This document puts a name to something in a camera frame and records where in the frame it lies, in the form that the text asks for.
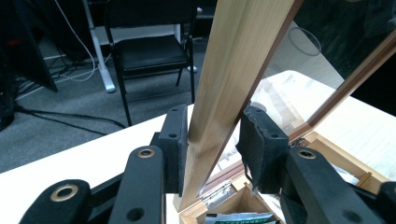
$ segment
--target black equipment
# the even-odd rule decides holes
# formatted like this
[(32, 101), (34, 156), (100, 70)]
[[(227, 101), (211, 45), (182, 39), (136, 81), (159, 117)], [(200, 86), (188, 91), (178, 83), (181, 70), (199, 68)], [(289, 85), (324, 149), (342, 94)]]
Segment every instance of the black equipment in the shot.
[(20, 0), (4, 0), (0, 7), (0, 51), (8, 66), (22, 76), (57, 91), (25, 17)]
[(89, 58), (87, 50), (81, 45), (76, 35), (90, 52), (94, 52), (81, 0), (16, 1), (20, 2), (26, 20), (48, 37), (70, 59), (83, 61)]
[[(21, 223), (164, 223), (164, 194), (183, 189), (186, 115), (186, 106), (169, 110), (161, 133), (130, 154), (123, 175), (92, 190), (81, 180), (57, 183)], [(248, 106), (237, 148), (254, 189), (281, 191), (287, 223), (396, 223), (396, 182), (384, 183), (377, 195), (349, 186), (319, 152), (290, 148), (285, 136), (264, 111)]]
[(0, 132), (14, 120), (14, 73), (0, 51)]

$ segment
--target wooden plank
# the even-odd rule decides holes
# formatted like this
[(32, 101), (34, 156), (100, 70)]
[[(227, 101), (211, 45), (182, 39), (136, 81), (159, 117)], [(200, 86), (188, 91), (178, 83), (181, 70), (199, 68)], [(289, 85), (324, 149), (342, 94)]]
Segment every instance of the wooden plank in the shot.
[(226, 201), (222, 202), (215, 208), (209, 210), (208, 214), (232, 214), (238, 212), (238, 205), (241, 203), (242, 197), (244, 195), (244, 190), (239, 190), (227, 199)]
[(244, 195), (242, 196), (241, 202), (238, 205), (238, 213), (271, 212), (271, 209), (264, 202), (264, 200), (259, 195), (251, 191), (251, 186), (246, 186), (243, 191)]
[(309, 134), (305, 137), (305, 140), (309, 143), (308, 147), (319, 151), (329, 162), (348, 171), (358, 179), (362, 179), (367, 173), (371, 173), (371, 175), (361, 183), (360, 187), (362, 189), (366, 189), (372, 193), (378, 193), (381, 184), (389, 181), (389, 179), (379, 172), (317, 133)]
[(395, 127), (394, 116), (348, 97), (315, 132), (386, 178), (396, 180)]
[(200, 201), (180, 214), (180, 223), (203, 223), (207, 213), (206, 205)]
[(197, 201), (300, 0), (219, 0), (189, 129), (183, 197)]

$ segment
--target chair seat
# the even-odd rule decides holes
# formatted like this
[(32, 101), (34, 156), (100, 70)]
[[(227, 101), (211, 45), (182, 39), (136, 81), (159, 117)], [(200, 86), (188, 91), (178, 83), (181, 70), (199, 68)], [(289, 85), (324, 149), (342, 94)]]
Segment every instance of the chair seat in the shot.
[(121, 40), (116, 44), (125, 75), (155, 71), (157, 67), (188, 64), (188, 55), (173, 35)]

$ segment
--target desk leg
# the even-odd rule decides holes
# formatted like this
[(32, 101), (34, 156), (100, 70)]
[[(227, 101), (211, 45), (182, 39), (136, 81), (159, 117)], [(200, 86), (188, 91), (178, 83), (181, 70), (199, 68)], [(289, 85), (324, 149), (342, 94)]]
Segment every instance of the desk leg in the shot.
[(107, 67), (105, 65), (105, 61), (103, 60), (102, 50), (100, 49), (99, 40), (95, 32), (95, 27), (93, 25), (92, 16), (90, 12), (90, 8), (88, 6), (87, 0), (82, 0), (82, 4), (84, 6), (85, 14), (87, 16), (88, 24), (90, 27), (91, 37), (93, 45), (95, 46), (96, 57), (99, 61), (99, 72), (102, 76), (103, 84), (105, 84), (106, 91), (108, 93), (116, 91), (116, 87), (114, 86), (113, 80), (108, 73)]
[(105, 85), (106, 91), (108, 93), (116, 91), (116, 87), (114, 86), (113, 80), (111, 79), (110, 74), (108, 73), (107, 67), (105, 65), (105, 61), (103, 60), (102, 51), (100, 49), (99, 40), (96, 36), (96, 32), (94, 28), (90, 29), (93, 45), (95, 46), (96, 57), (99, 61), (99, 72), (102, 76), (103, 84)]

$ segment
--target wooden frame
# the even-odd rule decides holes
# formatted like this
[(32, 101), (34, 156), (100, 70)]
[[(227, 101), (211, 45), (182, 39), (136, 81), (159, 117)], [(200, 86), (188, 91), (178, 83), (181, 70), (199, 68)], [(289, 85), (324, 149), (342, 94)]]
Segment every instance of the wooden frame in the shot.
[[(181, 212), (199, 203), (213, 167), (224, 149), (301, 0), (219, 0), (189, 129)], [(394, 52), (396, 33), (355, 70), (332, 97), (290, 139), (311, 131)]]
[(320, 152), (327, 161), (343, 168), (359, 179), (358, 187), (372, 193), (378, 193), (382, 183), (389, 181), (379, 172), (359, 161), (340, 147), (318, 133), (310, 133), (304, 138), (304, 145)]

